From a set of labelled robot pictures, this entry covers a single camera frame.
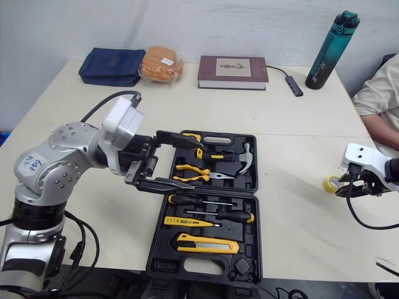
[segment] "table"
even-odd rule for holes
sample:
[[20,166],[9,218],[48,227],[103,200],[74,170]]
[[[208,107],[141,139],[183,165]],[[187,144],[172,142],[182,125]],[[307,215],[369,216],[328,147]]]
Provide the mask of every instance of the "table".
[[[0,149],[0,219],[12,210],[15,159],[45,140],[59,125],[81,119],[111,93],[142,93],[145,114],[139,134],[156,130],[204,130],[255,134],[257,138],[262,259],[264,277],[309,280],[399,281],[375,266],[375,257],[399,262],[398,232],[360,227],[345,200],[328,194],[322,181],[341,175],[340,160],[349,142],[373,146],[335,72],[321,90],[304,86],[308,67],[284,67],[304,96],[296,98],[284,76],[269,70],[266,91],[196,88],[198,65],[186,64],[173,85],[139,81],[134,88],[86,85],[77,75],[82,61],[70,61],[48,86]],[[99,126],[111,104],[89,121]],[[157,151],[154,177],[167,177],[174,149]],[[162,196],[137,191],[108,169],[90,169],[72,193],[67,210],[84,219],[100,239],[98,267],[143,270],[147,262]],[[365,222],[397,222],[397,194],[353,200]],[[65,223],[67,253],[80,239],[73,222]],[[94,256],[89,237],[82,265]]]

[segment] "hammer head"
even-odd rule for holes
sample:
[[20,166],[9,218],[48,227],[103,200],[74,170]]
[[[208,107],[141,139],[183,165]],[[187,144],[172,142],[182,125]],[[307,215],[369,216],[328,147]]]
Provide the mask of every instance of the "hammer head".
[[245,152],[238,155],[238,160],[240,162],[246,163],[245,167],[238,172],[239,174],[244,174],[248,170],[248,168],[252,165],[252,153],[249,151],[249,146],[250,146],[249,143],[245,143],[244,144]]

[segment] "hammer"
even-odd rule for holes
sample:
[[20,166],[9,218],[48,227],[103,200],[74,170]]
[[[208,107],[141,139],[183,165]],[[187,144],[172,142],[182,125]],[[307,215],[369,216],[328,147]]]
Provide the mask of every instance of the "hammer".
[[215,163],[215,162],[245,162],[245,166],[243,167],[242,170],[240,170],[238,173],[239,174],[244,174],[248,168],[252,165],[252,153],[249,151],[250,144],[245,143],[244,144],[244,149],[245,152],[242,154],[206,154],[204,152],[201,152],[201,154],[196,155],[198,159],[202,159],[206,163]]

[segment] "toolbox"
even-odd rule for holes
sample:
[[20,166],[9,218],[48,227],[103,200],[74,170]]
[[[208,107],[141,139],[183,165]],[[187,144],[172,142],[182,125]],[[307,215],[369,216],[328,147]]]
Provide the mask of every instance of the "toolbox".
[[[177,148],[170,178],[195,188],[164,197],[147,272],[165,279],[256,287],[262,281],[261,222],[254,196],[258,184],[256,138],[203,131],[182,133],[202,142],[204,148]],[[213,173],[231,178],[212,178]],[[187,204],[186,198],[196,202]],[[239,219],[227,220],[231,215]],[[187,271],[188,258],[212,260],[220,266],[221,274]]]

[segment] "bottle cap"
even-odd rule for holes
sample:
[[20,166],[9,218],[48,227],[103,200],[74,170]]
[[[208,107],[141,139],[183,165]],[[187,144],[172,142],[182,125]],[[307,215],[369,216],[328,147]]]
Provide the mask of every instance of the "bottle cap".
[[357,13],[344,11],[335,18],[331,29],[342,35],[353,34],[359,22]]

